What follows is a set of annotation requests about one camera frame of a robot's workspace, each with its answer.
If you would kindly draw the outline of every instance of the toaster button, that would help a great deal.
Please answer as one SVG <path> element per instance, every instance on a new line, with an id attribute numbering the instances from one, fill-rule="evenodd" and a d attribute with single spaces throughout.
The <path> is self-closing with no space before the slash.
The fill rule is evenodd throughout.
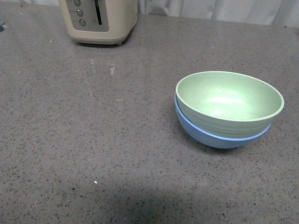
<path id="1" fill-rule="evenodd" d="M 77 15 L 78 16 L 83 16 L 83 11 L 81 9 L 77 9 Z"/>
<path id="2" fill-rule="evenodd" d="M 76 6 L 79 6 L 81 4 L 80 0 L 74 0 L 74 3 Z"/>
<path id="3" fill-rule="evenodd" d="M 79 20 L 79 23 L 81 26 L 85 26 L 85 21 L 84 20 Z"/>

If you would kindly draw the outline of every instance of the toaster slot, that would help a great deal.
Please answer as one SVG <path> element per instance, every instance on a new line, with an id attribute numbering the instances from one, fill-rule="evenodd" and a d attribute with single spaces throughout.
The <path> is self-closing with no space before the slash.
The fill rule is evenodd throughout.
<path id="1" fill-rule="evenodd" d="M 98 0 L 94 0 L 94 3 L 95 3 L 95 8 L 97 10 L 97 16 L 98 16 L 99 25 L 102 25 L 102 19 L 101 19 L 101 12 L 100 12 L 100 7 L 99 7 L 99 1 Z"/>

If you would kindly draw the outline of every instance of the toaster control panel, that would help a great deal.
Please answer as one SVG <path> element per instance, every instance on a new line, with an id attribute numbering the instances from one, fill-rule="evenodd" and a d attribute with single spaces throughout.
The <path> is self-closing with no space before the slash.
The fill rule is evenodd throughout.
<path id="1" fill-rule="evenodd" d="M 109 30 L 105 0 L 65 0 L 76 30 L 107 32 Z"/>

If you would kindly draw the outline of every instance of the bowl rim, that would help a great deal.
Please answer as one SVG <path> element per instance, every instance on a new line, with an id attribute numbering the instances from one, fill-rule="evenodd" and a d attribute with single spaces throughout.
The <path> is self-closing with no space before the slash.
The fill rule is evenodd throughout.
<path id="1" fill-rule="evenodd" d="M 202 130 L 201 128 L 197 127 L 195 124 L 193 124 L 181 111 L 181 109 L 179 108 L 178 105 L 178 99 L 177 99 L 177 93 L 174 94 L 174 104 L 176 107 L 176 110 L 178 111 L 178 113 L 180 114 L 180 116 L 193 128 L 195 128 L 197 131 L 202 132 L 203 134 L 206 134 L 208 136 L 211 136 L 213 138 L 216 139 L 220 139 L 220 140 L 225 140 L 225 141 L 249 141 L 255 138 L 260 137 L 261 135 L 263 135 L 271 126 L 271 124 L 269 124 L 264 130 L 262 130 L 260 133 L 255 134 L 253 136 L 250 137 L 246 137 L 246 138 L 227 138 L 227 137 L 222 137 L 222 136 L 218 136 L 209 132 L 206 132 L 205 130 Z"/>
<path id="2" fill-rule="evenodd" d="M 274 113 L 268 115 L 268 116 L 265 116 L 265 117 L 261 117 L 261 118 L 256 118 L 256 119 L 229 119 L 229 118 L 222 118 L 222 117 L 218 117 L 218 116 L 214 116 L 214 115 L 211 115 L 211 114 L 208 114 L 208 113 L 204 113 L 204 112 L 201 112 L 197 109 L 195 109 L 194 107 L 190 106 L 189 104 L 187 104 L 182 98 L 181 96 L 179 95 L 178 93 L 178 86 L 180 85 L 181 82 L 183 82 L 185 79 L 187 79 L 188 77 L 191 77 L 191 76 L 195 76 L 195 75 L 199 75 L 199 74 L 204 74 L 204 73 L 230 73 L 230 74 L 234 74 L 234 75 L 238 75 L 238 76 L 245 76 L 245 77 L 248 77 L 248 78 L 252 78 L 252 79 L 255 79 L 261 83 L 264 83 L 265 85 L 269 86 L 270 88 L 272 88 L 280 97 L 281 99 L 281 105 L 279 107 L 278 110 L 276 110 Z M 283 96 L 281 95 L 281 93 L 275 89 L 272 85 L 270 85 L 269 83 L 263 81 L 263 80 L 260 80 L 258 78 L 255 78 L 255 77 L 252 77 L 252 76 L 248 76 L 248 75 L 244 75 L 244 74 L 241 74 L 241 73 L 236 73 L 236 72 L 230 72 L 230 71 L 202 71 L 202 72 L 197 72 L 197 73 L 193 73 L 193 74 L 190 74 L 184 78 L 182 78 L 177 86 L 176 86 L 176 95 L 177 95 L 177 98 L 179 98 L 179 100 L 185 104 L 186 106 L 188 106 L 189 108 L 191 108 L 193 111 L 197 112 L 197 113 L 200 113 L 200 114 L 203 114 L 203 115 L 206 115 L 208 117 L 211 117 L 211 118 L 216 118 L 216 119 L 220 119 L 220 120 L 226 120 L 226 121 L 234 121 L 234 122 L 253 122 L 253 121 L 261 121 L 261 120 L 266 120 L 266 119 L 269 119 L 269 118 L 272 118 L 272 117 L 275 117 L 276 115 L 278 115 L 282 109 L 284 108 L 284 105 L 285 105 L 285 101 L 284 101 L 284 98 Z"/>

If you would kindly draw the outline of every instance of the green bowl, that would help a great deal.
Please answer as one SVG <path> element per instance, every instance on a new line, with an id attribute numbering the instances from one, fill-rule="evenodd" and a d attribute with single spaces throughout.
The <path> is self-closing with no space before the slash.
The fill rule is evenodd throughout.
<path id="1" fill-rule="evenodd" d="M 182 113 L 197 127 L 227 138 L 263 131 L 284 107 L 268 83 L 243 74 L 206 71 L 186 76 L 176 87 Z"/>

